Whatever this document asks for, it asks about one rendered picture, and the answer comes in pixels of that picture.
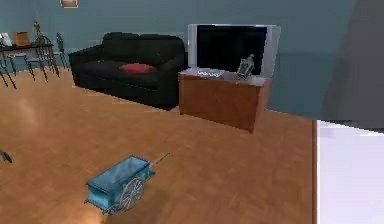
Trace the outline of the red cushion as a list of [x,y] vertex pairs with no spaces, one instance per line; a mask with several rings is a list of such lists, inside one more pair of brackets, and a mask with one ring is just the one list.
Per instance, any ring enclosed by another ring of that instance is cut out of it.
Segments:
[[141,64],[141,63],[124,64],[120,66],[119,69],[126,73],[135,73],[135,74],[150,73],[156,70],[156,68],[153,66],[150,66],[147,64]]

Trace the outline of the brown cardboard box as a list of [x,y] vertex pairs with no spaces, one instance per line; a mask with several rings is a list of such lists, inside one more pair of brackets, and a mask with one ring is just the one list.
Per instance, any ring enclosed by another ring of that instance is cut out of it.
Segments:
[[26,46],[30,44],[29,36],[27,31],[15,32],[13,35],[14,44],[17,46]]

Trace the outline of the silver television set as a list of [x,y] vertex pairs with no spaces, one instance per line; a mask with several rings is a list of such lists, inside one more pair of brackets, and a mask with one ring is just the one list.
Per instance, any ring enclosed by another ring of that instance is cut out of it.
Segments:
[[281,27],[265,24],[189,24],[188,66],[236,72],[254,55],[253,75],[272,76]]

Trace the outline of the grey remote control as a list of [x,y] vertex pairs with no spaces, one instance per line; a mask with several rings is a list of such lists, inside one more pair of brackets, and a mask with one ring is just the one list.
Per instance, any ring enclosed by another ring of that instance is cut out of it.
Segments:
[[220,77],[225,73],[224,70],[217,69],[199,69],[198,74],[201,76]]

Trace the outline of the golden statuette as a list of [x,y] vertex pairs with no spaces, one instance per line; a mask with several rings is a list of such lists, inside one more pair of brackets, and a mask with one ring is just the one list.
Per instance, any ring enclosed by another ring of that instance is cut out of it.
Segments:
[[40,24],[38,23],[38,21],[36,19],[34,19],[33,27],[34,27],[34,29],[36,31],[36,35],[37,35],[35,42],[38,44],[43,44],[44,43],[44,36],[41,33]]

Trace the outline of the blue toy cart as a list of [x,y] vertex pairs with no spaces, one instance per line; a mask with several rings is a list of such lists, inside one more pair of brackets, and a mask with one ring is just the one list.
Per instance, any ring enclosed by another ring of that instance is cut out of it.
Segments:
[[142,198],[145,183],[155,174],[152,167],[168,155],[166,152],[152,161],[129,155],[86,181],[84,203],[90,203],[108,215],[130,210]]

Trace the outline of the black sofa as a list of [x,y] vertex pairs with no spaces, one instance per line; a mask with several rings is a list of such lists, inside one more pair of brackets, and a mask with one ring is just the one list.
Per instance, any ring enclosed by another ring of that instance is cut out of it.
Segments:
[[[69,61],[78,87],[164,110],[178,105],[178,73],[186,68],[179,37],[109,32],[99,45],[70,53]],[[119,69],[131,63],[156,70],[135,74]]]

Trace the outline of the grey metal chair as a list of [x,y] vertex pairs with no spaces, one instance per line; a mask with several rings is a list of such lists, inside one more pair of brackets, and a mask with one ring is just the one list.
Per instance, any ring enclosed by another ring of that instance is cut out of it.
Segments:
[[9,60],[14,74],[21,69],[27,69],[32,78],[35,78],[31,58],[28,57],[26,53],[11,53],[8,54],[6,58]]
[[59,32],[56,33],[56,42],[57,42],[58,50],[54,52],[54,55],[59,56],[63,64],[63,67],[68,69],[69,65],[65,57],[64,40],[62,35]]
[[40,69],[43,71],[45,79],[47,79],[47,74],[45,71],[44,64],[47,64],[51,71],[56,71],[56,68],[53,62],[53,57],[51,54],[52,43],[47,36],[40,35],[35,39],[35,41],[31,44],[31,46],[35,50],[36,56],[25,59],[27,68],[30,74],[32,75],[32,77],[35,77],[32,64],[37,63]]

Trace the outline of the brown wooden cabinet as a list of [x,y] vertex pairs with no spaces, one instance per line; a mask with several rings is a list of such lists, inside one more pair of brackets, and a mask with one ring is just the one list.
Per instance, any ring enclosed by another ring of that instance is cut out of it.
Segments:
[[178,74],[180,114],[214,121],[252,133],[266,109],[272,79],[252,75],[240,80],[235,73],[201,76],[196,69]]

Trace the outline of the dark dining table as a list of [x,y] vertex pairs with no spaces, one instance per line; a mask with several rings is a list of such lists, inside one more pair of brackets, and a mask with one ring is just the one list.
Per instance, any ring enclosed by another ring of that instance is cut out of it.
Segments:
[[[26,46],[16,46],[16,45],[5,46],[4,44],[0,43],[0,78],[3,80],[5,86],[8,87],[8,82],[5,79],[5,76],[7,76],[12,86],[14,88],[17,88],[16,83],[14,82],[10,72],[7,69],[8,62],[6,58],[7,53],[11,53],[14,51],[18,51],[18,52],[34,51],[35,52],[35,50],[31,46],[31,44]],[[56,59],[54,58],[53,49],[51,50],[51,54],[53,57],[54,66],[56,68],[56,71],[54,72],[56,73],[57,76],[59,76],[59,70],[58,70]]]

